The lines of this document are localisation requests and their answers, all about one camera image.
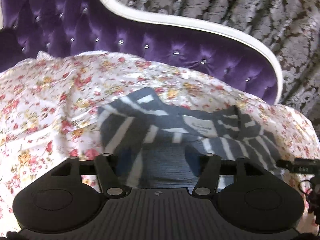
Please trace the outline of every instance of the black circular disc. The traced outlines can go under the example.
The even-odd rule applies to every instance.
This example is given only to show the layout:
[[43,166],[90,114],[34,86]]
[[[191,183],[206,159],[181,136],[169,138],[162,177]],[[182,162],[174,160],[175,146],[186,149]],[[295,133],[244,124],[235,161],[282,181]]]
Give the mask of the black circular disc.
[[83,183],[31,187],[22,190],[13,201],[19,224],[36,232],[64,232],[85,224],[101,206],[99,194]]
[[304,211],[300,194],[282,181],[248,176],[218,193],[220,214],[252,232],[280,232],[296,225]]

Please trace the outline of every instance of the patterned curtain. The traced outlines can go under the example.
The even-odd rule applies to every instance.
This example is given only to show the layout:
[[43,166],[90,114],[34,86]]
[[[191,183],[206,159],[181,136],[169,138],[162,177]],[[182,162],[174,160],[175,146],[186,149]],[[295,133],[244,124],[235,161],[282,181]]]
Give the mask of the patterned curtain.
[[220,23],[252,35],[277,56],[281,103],[308,117],[320,136],[320,0],[119,0],[139,10]]

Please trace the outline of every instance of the tufted headboard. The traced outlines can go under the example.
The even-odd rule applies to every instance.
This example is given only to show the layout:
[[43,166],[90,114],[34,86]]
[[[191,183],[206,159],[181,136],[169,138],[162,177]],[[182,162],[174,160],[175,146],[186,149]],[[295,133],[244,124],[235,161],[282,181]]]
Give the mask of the tufted headboard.
[[108,50],[192,68],[270,104],[281,96],[276,57],[235,29],[142,12],[116,0],[0,1],[0,71],[40,50],[55,57]]

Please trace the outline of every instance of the purple velvet upholstery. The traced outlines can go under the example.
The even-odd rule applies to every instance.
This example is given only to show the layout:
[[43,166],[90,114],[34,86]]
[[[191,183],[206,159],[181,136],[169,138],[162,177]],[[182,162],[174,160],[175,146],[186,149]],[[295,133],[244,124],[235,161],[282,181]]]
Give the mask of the purple velvet upholstery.
[[276,98],[271,64],[238,41],[128,20],[108,11],[99,0],[1,0],[1,6],[0,71],[36,57],[40,50],[55,57],[119,51],[207,73],[271,104]]

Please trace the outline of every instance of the floral pattern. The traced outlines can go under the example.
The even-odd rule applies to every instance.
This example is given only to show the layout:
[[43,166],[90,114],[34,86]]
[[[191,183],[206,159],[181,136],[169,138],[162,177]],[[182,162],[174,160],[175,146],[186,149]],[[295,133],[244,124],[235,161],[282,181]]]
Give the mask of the floral pattern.
[[[97,106],[143,87],[167,104],[208,112],[237,105],[275,135],[284,159],[320,158],[310,121],[283,105],[233,89],[206,74],[123,53],[53,58],[43,52],[0,74],[0,234],[18,231],[15,195],[69,156],[102,153]],[[285,175],[293,187],[305,178]],[[98,189],[94,176],[83,182]],[[305,212],[299,229],[316,231]]]
[[263,42],[283,70],[281,103],[307,116],[320,137],[320,0],[131,0],[130,6],[224,24]]

